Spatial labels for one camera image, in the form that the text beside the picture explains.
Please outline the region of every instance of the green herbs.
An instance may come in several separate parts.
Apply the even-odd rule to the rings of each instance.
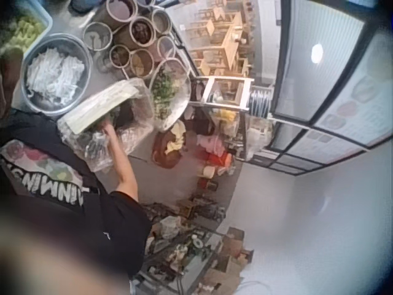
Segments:
[[[160,68],[152,87],[154,111],[157,118],[164,120],[171,114],[169,106],[176,92],[177,88],[173,86],[171,77],[164,72],[163,67]]]
[[[21,14],[14,18],[6,28],[2,28],[0,43],[5,44],[2,51],[17,47],[26,52],[30,45],[44,31],[43,24],[34,17]]]

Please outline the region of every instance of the rice noodles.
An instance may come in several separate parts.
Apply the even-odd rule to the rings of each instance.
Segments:
[[[84,69],[78,58],[64,56],[56,48],[47,49],[29,65],[27,88],[53,104],[66,105],[72,100]]]

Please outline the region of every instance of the menu board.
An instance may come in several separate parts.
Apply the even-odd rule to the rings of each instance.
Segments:
[[[377,33],[316,126],[371,146],[392,133],[393,37]]]
[[[287,165],[291,165],[291,166],[295,166],[298,168],[302,168],[305,170],[311,170],[311,169],[315,169],[320,167],[321,165],[316,164],[316,163],[312,163],[309,161],[305,161],[302,159],[298,159],[295,157],[291,157],[290,155],[283,155],[281,158],[279,158],[277,160],[277,162],[279,163],[283,163],[283,164],[287,164]]]
[[[353,143],[309,130],[288,153],[319,163],[332,163],[360,151]]]
[[[270,168],[281,170],[281,171],[288,172],[288,173],[291,173],[291,174],[298,174],[298,173],[304,172],[303,170],[295,169],[295,168],[284,166],[284,165],[280,165],[278,163],[272,164],[272,166],[270,166]]]

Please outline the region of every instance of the cup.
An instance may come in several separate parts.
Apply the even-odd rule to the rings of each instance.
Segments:
[[[98,9],[94,21],[105,23],[114,31],[132,21],[137,14],[135,0],[106,0]]]
[[[105,23],[92,22],[83,32],[83,40],[87,48],[98,52],[108,49],[112,44],[112,30]]]
[[[172,38],[162,36],[149,47],[149,51],[153,55],[154,62],[160,63],[167,58],[173,58],[176,54],[176,47]]]
[[[130,70],[133,76],[148,79],[154,70],[154,59],[146,49],[138,49],[131,52]]]
[[[116,44],[124,44],[130,50],[146,48],[155,41],[155,29],[146,17],[136,17],[114,35]]]
[[[160,9],[155,9],[149,16],[153,23],[154,29],[160,35],[167,35],[172,30],[172,21],[169,15]]]

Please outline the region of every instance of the metal bowl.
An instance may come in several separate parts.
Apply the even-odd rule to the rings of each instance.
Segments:
[[[78,58],[84,65],[85,69],[77,83],[78,88],[75,91],[72,100],[64,106],[55,106],[51,102],[44,100],[42,95],[34,93],[33,97],[28,97],[26,81],[27,81],[27,69],[33,59],[40,53],[44,53],[48,48],[57,48],[59,53],[64,53],[72,57]],[[21,68],[21,89],[23,99],[26,104],[36,112],[43,112],[47,116],[59,116],[78,105],[82,99],[91,75],[91,66],[93,62],[90,53],[84,43],[70,34],[52,34],[47,38],[43,39],[23,61]]]

